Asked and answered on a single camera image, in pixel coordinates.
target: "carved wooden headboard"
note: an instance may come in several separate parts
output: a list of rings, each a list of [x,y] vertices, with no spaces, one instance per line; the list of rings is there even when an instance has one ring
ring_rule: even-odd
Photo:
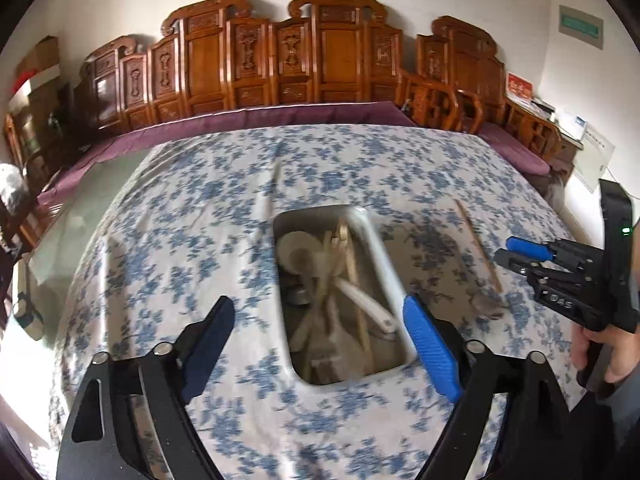
[[[504,116],[504,64],[497,47],[482,28],[451,16],[431,23],[432,36],[416,39],[417,72],[457,90],[479,97],[483,119],[501,122]]]
[[[396,97],[402,31],[376,0],[293,0],[279,23],[252,10],[206,0],[174,10],[146,49],[121,36],[89,54],[74,91],[82,140],[247,106]]]
[[[483,121],[503,126],[524,146],[549,161],[561,149],[558,127],[542,120],[505,96],[504,63],[495,57],[494,38],[451,16],[431,23],[432,36],[416,37],[417,72],[442,82],[465,99],[460,109],[475,133]]]

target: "red sign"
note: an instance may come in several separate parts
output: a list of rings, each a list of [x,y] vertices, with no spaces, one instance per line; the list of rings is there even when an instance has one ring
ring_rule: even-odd
[[[509,72],[507,75],[507,92],[531,101],[533,97],[533,84]]]

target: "white container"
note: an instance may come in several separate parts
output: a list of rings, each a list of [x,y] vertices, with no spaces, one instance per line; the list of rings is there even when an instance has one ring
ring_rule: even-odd
[[[396,270],[391,263],[391,260],[386,252],[378,229],[375,227],[371,220],[371,216],[364,208],[350,205],[329,205],[329,206],[317,206],[304,209],[297,209],[291,211],[285,211],[280,213],[273,219],[273,238],[274,238],[274,251],[280,237],[286,233],[292,231],[306,231],[316,236],[319,240],[322,239],[325,231],[334,232],[338,222],[343,219],[347,222],[351,235],[354,241],[354,248],[356,249],[356,259],[358,261],[358,273],[366,278],[366,285],[361,283],[361,287],[367,294],[375,298],[382,306],[384,306],[393,317],[397,320],[398,330],[397,338],[394,342],[398,346],[397,350],[401,352],[401,355],[396,355],[395,361],[397,364],[386,370],[379,371],[365,377],[363,380],[370,380],[371,378],[382,378],[388,374],[400,373],[400,368],[408,363],[411,363],[416,359],[416,352],[414,344],[409,337],[409,334],[402,322],[402,306],[406,291],[404,286],[400,282]],[[295,324],[296,320],[291,320],[293,316],[298,316],[298,320],[304,316],[305,309],[300,308],[298,311],[295,308],[283,308],[284,302],[282,301],[286,291],[286,287],[282,282],[285,277],[284,273],[280,270],[280,315],[283,325],[282,333],[286,333],[290,325]],[[384,341],[382,338],[371,337],[372,350],[376,353],[375,345],[380,345],[381,348],[386,348],[384,345],[389,345],[388,340]],[[289,361],[285,364],[285,369],[296,380],[302,383],[308,384],[300,378],[296,372],[296,366],[292,362],[292,355],[289,351],[286,352],[286,357],[289,357]],[[308,384],[313,388],[325,388],[336,389],[342,383],[334,383],[329,385],[317,385]]]

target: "chopstick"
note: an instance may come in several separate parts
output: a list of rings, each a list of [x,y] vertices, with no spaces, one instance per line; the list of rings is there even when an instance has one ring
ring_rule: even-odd
[[[343,219],[340,220],[338,224],[338,238],[340,241],[344,242],[346,245],[346,266],[347,266],[347,275],[349,277],[349,281],[352,285],[359,287],[358,283],[358,269],[356,267],[356,256],[353,248],[353,238],[351,237],[351,232],[349,231],[349,227],[347,222]],[[358,338],[360,339],[360,344],[362,345],[362,349],[364,350],[365,360],[366,360],[366,373],[373,373],[373,352],[371,351],[371,339],[369,338],[369,327],[367,326],[367,318],[364,315],[362,309],[354,305],[355,313],[356,313],[356,323],[358,325]]]
[[[502,284],[500,283],[500,279],[498,279],[498,274],[495,272],[494,263],[489,258],[489,256],[487,255],[486,251],[484,250],[484,247],[482,246],[482,242],[480,241],[480,238],[478,237],[478,233],[476,233],[476,231],[474,229],[474,225],[471,222],[471,218],[469,218],[469,215],[466,212],[464,206],[462,205],[460,200],[458,200],[458,199],[454,199],[454,200],[456,202],[456,205],[458,206],[458,210],[460,212],[460,217],[465,221],[466,226],[471,231],[471,236],[473,238],[474,245],[478,248],[478,250],[482,254],[482,257],[484,258],[484,266],[489,271],[489,275],[491,276],[491,281],[494,284],[494,289],[498,294],[500,294],[502,292]]]

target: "finger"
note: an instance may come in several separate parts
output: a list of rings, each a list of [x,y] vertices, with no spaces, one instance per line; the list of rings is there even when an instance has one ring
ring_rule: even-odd
[[[584,329],[576,323],[571,325],[571,347],[570,357],[575,368],[582,370],[587,365],[587,350],[589,349],[589,339],[584,335]]]
[[[610,366],[607,368],[607,371],[604,374],[604,381],[610,384],[619,383],[622,379],[626,378],[632,371],[633,369],[623,374],[617,374],[615,373],[615,371],[613,371],[613,369]]]
[[[604,376],[607,383],[617,383],[626,378],[638,365],[640,348],[638,336],[616,326],[607,326],[602,332],[584,330],[584,335],[597,343],[613,347],[611,361]]]

